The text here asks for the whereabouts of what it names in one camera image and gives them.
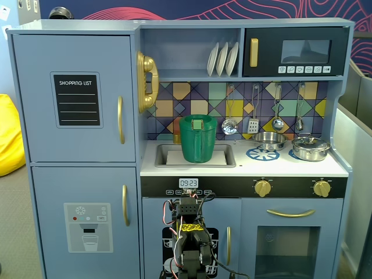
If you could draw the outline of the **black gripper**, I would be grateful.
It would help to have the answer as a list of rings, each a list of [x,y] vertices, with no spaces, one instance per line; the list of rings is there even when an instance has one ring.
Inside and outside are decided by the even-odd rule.
[[[183,223],[197,223],[200,217],[201,199],[190,196],[182,196],[177,205],[177,220]]]

